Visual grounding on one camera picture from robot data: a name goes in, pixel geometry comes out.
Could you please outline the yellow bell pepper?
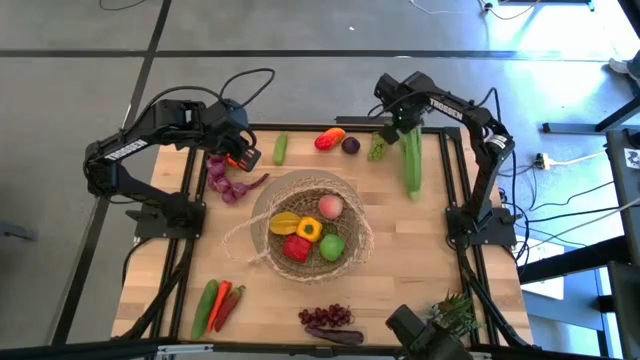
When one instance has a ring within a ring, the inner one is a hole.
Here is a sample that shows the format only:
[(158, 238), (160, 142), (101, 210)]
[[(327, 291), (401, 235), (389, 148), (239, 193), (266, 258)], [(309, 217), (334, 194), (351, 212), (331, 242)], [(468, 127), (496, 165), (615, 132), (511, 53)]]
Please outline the yellow bell pepper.
[(302, 217), (296, 235), (311, 242), (317, 242), (322, 235), (323, 224), (313, 217)]

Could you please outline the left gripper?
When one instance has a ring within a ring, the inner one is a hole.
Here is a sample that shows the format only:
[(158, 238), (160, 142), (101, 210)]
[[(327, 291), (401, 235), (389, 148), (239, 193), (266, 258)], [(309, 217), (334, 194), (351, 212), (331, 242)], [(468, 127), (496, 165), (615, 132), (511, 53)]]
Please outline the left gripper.
[(248, 116), (239, 103), (218, 101), (201, 112), (204, 135), (201, 146), (208, 151), (241, 151), (237, 167), (251, 172), (261, 158)]

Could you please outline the red grape bunch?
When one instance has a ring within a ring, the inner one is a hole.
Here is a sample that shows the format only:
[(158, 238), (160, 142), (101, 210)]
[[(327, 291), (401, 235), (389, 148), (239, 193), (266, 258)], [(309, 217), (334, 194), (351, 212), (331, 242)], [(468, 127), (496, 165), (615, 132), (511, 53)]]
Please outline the red grape bunch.
[(351, 309), (338, 303), (330, 304), (326, 308), (303, 309), (298, 312), (298, 318), (302, 325), (316, 328), (338, 328), (350, 325), (355, 321)]

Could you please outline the black side table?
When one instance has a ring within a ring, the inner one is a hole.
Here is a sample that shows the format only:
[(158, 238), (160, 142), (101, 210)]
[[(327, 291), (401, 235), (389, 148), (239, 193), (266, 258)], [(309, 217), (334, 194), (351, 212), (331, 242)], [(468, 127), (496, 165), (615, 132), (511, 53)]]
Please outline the black side table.
[[(606, 139), (623, 236), (640, 237), (640, 170), (625, 165), (623, 151), (640, 149), (640, 130), (611, 131)], [(623, 358), (640, 360), (640, 265), (614, 262), (608, 270)]]

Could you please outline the pink peach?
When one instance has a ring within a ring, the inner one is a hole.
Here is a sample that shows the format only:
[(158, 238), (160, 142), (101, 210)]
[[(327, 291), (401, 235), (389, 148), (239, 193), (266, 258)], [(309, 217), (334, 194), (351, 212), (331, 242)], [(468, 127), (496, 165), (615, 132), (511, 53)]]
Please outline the pink peach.
[(327, 219), (338, 218), (344, 208), (343, 200), (336, 195), (324, 195), (318, 201), (318, 210)]

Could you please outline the potted succulent plant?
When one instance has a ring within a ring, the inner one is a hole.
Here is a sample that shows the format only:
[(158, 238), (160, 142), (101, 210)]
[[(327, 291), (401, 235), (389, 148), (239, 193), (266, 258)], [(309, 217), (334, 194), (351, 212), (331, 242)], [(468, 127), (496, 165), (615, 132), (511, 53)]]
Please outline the potted succulent plant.
[(445, 297), (429, 306), (422, 320), (440, 326), (458, 339), (467, 337), (477, 342), (483, 324), (476, 319), (474, 302), (464, 293), (447, 292)]

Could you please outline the white floor box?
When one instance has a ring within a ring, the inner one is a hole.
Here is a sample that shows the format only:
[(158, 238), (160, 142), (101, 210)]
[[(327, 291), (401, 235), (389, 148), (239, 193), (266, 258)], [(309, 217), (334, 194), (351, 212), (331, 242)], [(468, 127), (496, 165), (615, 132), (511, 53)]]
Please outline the white floor box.
[[(521, 253), (517, 260), (518, 266), (529, 265), (530, 263), (550, 258), (557, 255), (562, 255), (565, 249), (561, 245), (546, 242), (536, 239), (529, 239), (527, 245), (524, 245), (524, 238), (517, 237), (518, 244), (513, 251), (513, 255), (516, 256)], [(548, 280), (542, 280), (534, 283), (528, 283), (521, 286), (521, 289), (525, 292), (541, 295), (547, 298), (555, 300), (564, 299), (564, 278), (557, 277)]]

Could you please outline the green apple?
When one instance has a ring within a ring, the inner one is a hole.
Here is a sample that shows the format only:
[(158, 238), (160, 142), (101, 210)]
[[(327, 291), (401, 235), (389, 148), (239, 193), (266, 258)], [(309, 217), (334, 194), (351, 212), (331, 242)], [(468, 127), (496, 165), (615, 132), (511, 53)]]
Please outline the green apple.
[(344, 240), (336, 234), (326, 235), (319, 244), (320, 255), (327, 261), (336, 261), (345, 248)]

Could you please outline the black rig beam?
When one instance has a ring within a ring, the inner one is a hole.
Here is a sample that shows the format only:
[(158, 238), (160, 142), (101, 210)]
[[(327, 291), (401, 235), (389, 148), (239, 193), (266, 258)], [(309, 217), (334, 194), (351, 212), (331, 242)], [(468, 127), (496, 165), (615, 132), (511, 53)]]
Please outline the black rig beam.
[(600, 356), (511, 348), (480, 344), (465, 347), (453, 340), (439, 341), (422, 349), (388, 346), (267, 345), (241, 343), (180, 343), (171, 338), (109, 340), (103, 342), (47, 345), (0, 350), (0, 360), (130, 360), (147, 356), (199, 353), (248, 353), (337, 356), (386, 356), (409, 360), (618, 360)]

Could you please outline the large green cucumber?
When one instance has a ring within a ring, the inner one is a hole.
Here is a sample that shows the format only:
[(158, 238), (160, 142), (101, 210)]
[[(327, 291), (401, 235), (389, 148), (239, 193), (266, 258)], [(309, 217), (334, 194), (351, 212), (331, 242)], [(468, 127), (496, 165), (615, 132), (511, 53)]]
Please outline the large green cucumber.
[(200, 296), (194, 315), (191, 328), (192, 340), (198, 340), (204, 334), (217, 292), (218, 282), (215, 279), (208, 281)]

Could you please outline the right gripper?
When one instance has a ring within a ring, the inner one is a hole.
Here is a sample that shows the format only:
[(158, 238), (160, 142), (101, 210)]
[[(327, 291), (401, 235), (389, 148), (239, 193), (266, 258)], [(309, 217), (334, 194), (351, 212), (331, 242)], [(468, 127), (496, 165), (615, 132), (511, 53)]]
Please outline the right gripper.
[(374, 96), (382, 104), (382, 113), (391, 119), (382, 128), (382, 138), (393, 145), (399, 140), (395, 128), (415, 128), (423, 124), (422, 115), (428, 106), (431, 78), (414, 72), (402, 82), (384, 73), (374, 87)]

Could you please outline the small green cucumber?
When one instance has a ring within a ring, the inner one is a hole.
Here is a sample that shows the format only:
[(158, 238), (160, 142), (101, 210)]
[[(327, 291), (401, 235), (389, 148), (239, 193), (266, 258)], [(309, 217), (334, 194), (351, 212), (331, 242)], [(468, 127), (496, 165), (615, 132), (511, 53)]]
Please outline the small green cucumber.
[(273, 150), (273, 163), (276, 166), (282, 166), (285, 160), (286, 150), (288, 145), (288, 134), (281, 132), (276, 138)]

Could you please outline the black flat mount bar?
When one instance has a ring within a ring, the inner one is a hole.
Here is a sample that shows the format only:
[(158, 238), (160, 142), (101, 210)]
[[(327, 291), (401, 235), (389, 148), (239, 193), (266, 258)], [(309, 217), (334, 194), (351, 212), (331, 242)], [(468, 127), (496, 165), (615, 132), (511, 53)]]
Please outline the black flat mount bar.
[(382, 126), (385, 124), (390, 124), (392, 122), (392, 118), (389, 116), (381, 116), (376, 118), (369, 118), (367, 116), (337, 116), (334, 121), (339, 125)]

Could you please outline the red bell pepper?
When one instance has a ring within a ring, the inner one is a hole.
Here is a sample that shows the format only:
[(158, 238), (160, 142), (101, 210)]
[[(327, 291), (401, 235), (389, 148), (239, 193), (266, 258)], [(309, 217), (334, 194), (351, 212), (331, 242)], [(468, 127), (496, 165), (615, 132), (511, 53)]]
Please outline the red bell pepper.
[(299, 237), (289, 235), (283, 245), (283, 254), (298, 263), (305, 263), (312, 249), (312, 243)]

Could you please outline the orange carrot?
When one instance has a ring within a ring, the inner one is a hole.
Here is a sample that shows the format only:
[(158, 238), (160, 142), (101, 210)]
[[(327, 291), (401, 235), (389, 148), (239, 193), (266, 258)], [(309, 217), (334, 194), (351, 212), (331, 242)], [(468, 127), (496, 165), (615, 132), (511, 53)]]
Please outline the orange carrot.
[(214, 301), (214, 305), (212, 307), (208, 322), (207, 322), (207, 326), (206, 326), (206, 331), (207, 332), (211, 332), (213, 330), (213, 326), (214, 326), (214, 322), (215, 319), (220, 311), (220, 308), (225, 300), (225, 298), (227, 297), (227, 295), (229, 294), (229, 292), (232, 289), (232, 283), (230, 281), (227, 280), (223, 280), (218, 287), (218, 293), (216, 296), (216, 299)]

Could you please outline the red orange mango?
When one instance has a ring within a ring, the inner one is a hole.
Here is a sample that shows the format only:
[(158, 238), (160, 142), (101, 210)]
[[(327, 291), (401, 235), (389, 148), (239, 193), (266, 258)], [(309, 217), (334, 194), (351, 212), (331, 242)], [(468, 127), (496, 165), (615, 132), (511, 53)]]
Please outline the red orange mango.
[(346, 131), (339, 127), (333, 127), (316, 138), (314, 146), (319, 151), (330, 151), (338, 146), (346, 137)]

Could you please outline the dark purple eggplant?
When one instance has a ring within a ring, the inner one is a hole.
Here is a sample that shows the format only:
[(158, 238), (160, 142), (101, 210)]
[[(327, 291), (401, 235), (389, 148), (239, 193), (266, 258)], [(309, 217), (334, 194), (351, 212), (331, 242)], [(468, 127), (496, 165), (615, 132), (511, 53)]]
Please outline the dark purple eggplant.
[(305, 332), (313, 337), (340, 345), (358, 346), (364, 342), (364, 335), (359, 331), (322, 329), (307, 326)]

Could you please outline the black desk leg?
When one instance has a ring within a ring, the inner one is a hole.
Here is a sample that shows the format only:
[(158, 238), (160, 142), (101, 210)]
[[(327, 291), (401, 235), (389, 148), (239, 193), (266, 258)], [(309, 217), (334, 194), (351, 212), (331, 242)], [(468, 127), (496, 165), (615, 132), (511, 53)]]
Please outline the black desk leg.
[(634, 97), (598, 123), (543, 123), (542, 131), (546, 134), (604, 135), (608, 131), (621, 129), (626, 121), (638, 114), (640, 114), (640, 96)]

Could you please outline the woven straw basket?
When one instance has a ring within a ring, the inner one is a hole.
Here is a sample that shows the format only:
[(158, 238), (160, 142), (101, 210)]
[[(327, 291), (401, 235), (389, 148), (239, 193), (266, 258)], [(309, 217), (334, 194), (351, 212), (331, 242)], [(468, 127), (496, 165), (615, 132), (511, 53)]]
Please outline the woven straw basket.
[[(324, 195), (334, 195), (342, 201), (343, 210), (338, 218), (328, 219), (319, 211), (319, 201)], [(284, 254), (287, 237), (269, 229), (270, 220), (282, 212), (312, 217), (323, 225), (331, 225), (344, 241), (342, 253), (334, 261), (326, 260), (320, 254), (319, 244), (314, 243), (305, 261), (287, 257)], [(229, 242), (244, 228), (250, 230), (256, 249), (250, 258), (233, 255), (229, 247)], [(286, 279), (314, 283), (339, 277), (350, 267), (366, 262), (374, 248), (374, 235), (360, 197), (345, 180), (327, 171), (297, 170), (265, 187), (255, 203), (252, 217), (229, 230), (221, 245), (231, 260), (245, 264), (263, 260)]]

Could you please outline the green celery bunch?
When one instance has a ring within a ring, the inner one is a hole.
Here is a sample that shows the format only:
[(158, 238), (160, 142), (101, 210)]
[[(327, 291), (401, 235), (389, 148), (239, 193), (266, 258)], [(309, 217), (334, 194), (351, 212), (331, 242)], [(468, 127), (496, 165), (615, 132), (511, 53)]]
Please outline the green celery bunch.
[(409, 198), (417, 201), (422, 184), (422, 134), (416, 127), (400, 137), (400, 149), (403, 155), (404, 183)]

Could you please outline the black floor beam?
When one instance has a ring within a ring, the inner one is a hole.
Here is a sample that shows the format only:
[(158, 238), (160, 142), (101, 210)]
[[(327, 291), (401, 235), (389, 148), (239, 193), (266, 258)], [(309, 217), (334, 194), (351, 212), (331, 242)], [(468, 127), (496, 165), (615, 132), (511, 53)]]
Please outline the black floor beam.
[(519, 282), (529, 284), (600, 268), (609, 262), (640, 265), (640, 237), (618, 236), (518, 267)]

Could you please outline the red chili pepper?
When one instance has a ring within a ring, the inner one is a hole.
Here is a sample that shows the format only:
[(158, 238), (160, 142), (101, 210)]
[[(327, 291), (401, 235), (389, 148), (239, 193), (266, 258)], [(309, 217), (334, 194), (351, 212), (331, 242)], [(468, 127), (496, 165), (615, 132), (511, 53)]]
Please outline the red chili pepper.
[(240, 285), (239, 287), (231, 290), (226, 296), (213, 323), (213, 329), (215, 332), (219, 332), (222, 329), (228, 317), (238, 305), (245, 290), (246, 287), (244, 285)]

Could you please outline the person's foot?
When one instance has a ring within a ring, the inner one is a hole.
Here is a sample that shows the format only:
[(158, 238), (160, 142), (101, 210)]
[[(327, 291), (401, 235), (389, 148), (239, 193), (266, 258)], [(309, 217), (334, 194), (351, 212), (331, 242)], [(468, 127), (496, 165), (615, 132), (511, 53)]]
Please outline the person's foot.
[(640, 50), (629, 60), (610, 58), (608, 66), (616, 73), (628, 75), (640, 85)]

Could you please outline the grey chair leg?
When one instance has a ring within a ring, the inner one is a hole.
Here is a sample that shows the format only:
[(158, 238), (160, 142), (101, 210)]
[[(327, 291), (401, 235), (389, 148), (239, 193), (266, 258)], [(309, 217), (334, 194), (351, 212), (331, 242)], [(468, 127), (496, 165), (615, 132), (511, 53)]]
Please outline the grey chair leg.
[(0, 235), (4, 237), (15, 237), (27, 241), (35, 241), (37, 238), (37, 235), (34, 231), (1, 220)]

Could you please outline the yellow starfruit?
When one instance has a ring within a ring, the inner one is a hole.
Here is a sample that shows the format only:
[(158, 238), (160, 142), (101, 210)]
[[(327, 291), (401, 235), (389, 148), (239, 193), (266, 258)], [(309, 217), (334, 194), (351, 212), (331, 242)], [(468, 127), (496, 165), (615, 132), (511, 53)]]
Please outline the yellow starfruit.
[(269, 231), (276, 235), (294, 234), (301, 222), (301, 217), (293, 212), (281, 212), (273, 215), (269, 220)]

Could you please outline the green grape bunch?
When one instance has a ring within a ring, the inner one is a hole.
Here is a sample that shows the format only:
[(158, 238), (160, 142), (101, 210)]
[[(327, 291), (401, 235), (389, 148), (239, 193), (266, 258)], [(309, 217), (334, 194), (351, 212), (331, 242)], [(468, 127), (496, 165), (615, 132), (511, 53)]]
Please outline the green grape bunch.
[(380, 135), (379, 132), (374, 132), (372, 134), (371, 143), (369, 147), (369, 151), (367, 154), (367, 159), (370, 162), (377, 162), (382, 160), (389, 148), (389, 144), (386, 140)]

